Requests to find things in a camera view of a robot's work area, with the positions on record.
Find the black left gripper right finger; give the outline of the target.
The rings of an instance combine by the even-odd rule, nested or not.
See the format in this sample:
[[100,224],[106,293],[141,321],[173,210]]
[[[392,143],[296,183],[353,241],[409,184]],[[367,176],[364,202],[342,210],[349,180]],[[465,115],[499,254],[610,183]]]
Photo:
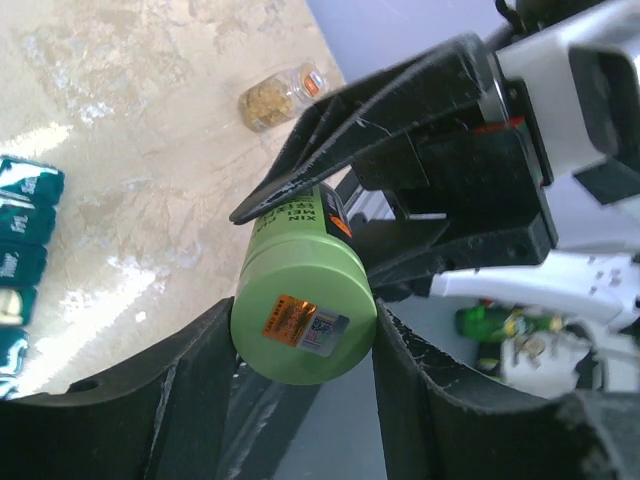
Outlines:
[[372,349],[390,479],[636,479],[639,396],[546,400],[457,361],[377,305]]

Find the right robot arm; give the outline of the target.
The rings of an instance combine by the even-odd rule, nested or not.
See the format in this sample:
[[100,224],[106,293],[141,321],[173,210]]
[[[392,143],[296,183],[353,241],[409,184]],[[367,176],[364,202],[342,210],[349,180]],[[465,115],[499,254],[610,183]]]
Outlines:
[[639,207],[639,5],[496,3],[324,96],[232,212],[232,339],[319,384],[373,357],[391,479],[635,479],[639,247],[558,248],[547,188]]

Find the teal weekly pill organizer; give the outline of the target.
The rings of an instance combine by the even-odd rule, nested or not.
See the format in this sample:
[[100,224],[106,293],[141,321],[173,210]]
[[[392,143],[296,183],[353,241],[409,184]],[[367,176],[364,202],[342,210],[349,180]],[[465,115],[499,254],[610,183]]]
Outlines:
[[29,348],[27,326],[48,263],[57,206],[65,188],[62,171],[24,158],[1,157],[1,289],[17,291],[23,301],[23,324],[1,324],[1,398],[17,391]]

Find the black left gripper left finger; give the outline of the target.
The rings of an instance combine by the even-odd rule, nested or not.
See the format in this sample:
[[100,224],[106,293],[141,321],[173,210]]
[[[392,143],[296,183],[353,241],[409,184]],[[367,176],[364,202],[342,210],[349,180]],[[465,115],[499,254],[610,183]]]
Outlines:
[[2,402],[2,478],[214,478],[236,368],[232,305],[64,394]]

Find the green bottle lid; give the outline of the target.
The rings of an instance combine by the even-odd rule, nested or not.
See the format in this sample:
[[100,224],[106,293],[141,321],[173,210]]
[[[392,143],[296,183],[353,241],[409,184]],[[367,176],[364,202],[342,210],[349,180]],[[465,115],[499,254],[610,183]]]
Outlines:
[[364,359],[376,319],[364,269],[346,244],[293,239],[248,258],[230,329],[237,353],[262,376],[316,385]]

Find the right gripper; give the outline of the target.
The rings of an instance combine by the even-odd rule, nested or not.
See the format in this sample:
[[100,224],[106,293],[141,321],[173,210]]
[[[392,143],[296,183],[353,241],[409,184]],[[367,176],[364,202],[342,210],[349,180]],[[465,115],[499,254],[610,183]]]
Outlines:
[[523,81],[506,84],[506,122],[479,123],[469,107],[493,82],[485,43],[462,34],[334,91],[299,117],[230,221],[246,224],[369,154],[354,173],[393,213],[354,234],[375,297],[427,297],[450,271],[542,263],[558,241],[542,191],[550,164]]

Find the green lidded pill bottle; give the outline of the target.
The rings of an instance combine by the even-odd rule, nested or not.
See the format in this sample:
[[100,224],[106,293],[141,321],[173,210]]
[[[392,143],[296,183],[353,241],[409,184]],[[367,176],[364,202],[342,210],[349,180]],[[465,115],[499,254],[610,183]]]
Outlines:
[[298,194],[259,217],[253,226],[248,254],[253,254],[269,241],[282,240],[285,235],[300,238],[329,238],[350,246],[353,233],[337,192],[325,183]]

